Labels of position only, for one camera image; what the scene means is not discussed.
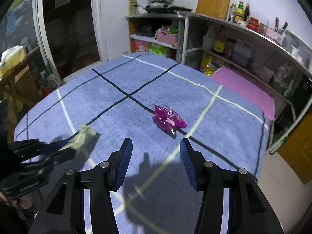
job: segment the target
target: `yellow label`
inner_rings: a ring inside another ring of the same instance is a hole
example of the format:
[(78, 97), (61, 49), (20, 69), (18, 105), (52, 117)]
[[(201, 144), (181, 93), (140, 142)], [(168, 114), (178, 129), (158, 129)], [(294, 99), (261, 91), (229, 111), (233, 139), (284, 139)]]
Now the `yellow label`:
[(213, 50), (220, 52), (220, 53), (224, 53), (224, 49), (225, 49), (225, 44), (219, 41), (215, 41), (213, 44)]

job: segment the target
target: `pink board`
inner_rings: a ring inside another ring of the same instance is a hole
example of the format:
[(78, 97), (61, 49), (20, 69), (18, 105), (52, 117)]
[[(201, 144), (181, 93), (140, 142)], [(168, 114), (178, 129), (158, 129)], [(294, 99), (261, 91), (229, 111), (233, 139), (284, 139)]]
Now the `pink board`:
[(274, 119), (273, 97), (235, 71), (227, 67), (221, 67), (210, 78), (258, 106), (270, 121)]

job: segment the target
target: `cutting board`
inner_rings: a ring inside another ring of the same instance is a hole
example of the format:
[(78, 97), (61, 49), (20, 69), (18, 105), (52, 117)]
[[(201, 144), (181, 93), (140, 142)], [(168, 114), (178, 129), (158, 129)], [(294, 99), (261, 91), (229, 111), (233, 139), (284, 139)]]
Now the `cutting board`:
[(198, 0), (196, 13), (227, 19), (230, 0)]

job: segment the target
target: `checkered tablecloth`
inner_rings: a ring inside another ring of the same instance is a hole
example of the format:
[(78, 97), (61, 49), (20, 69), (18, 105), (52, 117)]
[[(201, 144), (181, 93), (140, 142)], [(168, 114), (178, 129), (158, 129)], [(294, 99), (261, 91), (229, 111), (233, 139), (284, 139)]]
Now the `checkered tablecloth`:
[[(168, 105), (187, 128), (171, 138), (152, 122), (153, 107)], [(111, 193), (120, 233), (193, 233), (202, 193), (188, 182), (179, 143), (189, 138), (194, 150), (221, 168), (246, 168), (257, 178), (268, 140), (269, 121), (254, 104), (208, 76), (174, 60), (133, 53), (104, 63), (66, 83), (33, 107), (15, 129), (15, 140), (50, 143), (69, 138), (88, 124), (96, 137), (72, 161), (56, 166), (49, 194), (63, 173), (93, 168), (133, 141), (124, 185)], [(225, 190), (222, 231), (227, 231)], [(86, 233), (91, 233), (85, 191)]]

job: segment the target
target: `pink plastic bin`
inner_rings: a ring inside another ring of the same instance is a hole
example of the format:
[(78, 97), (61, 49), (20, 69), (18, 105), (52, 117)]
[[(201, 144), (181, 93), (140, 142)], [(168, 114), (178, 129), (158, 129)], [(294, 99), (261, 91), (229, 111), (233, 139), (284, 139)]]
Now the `pink plastic bin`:
[(172, 45), (173, 43), (177, 43), (177, 34), (156, 31), (156, 36), (159, 42), (167, 43), (170, 45)]
[(235, 71), (227, 67), (221, 67), (210, 78), (255, 104), (270, 121), (274, 119), (274, 98)]

